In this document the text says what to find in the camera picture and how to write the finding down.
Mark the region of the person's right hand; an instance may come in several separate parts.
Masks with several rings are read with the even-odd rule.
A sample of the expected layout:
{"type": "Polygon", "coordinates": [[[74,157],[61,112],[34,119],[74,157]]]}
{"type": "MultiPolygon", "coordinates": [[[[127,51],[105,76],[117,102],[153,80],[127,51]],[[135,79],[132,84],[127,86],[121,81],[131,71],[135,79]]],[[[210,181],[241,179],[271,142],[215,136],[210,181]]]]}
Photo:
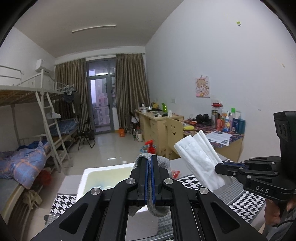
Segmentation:
{"type": "Polygon", "coordinates": [[[280,208],[269,199],[266,199],[264,218],[267,225],[277,225],[280,223],[280,208]]]}

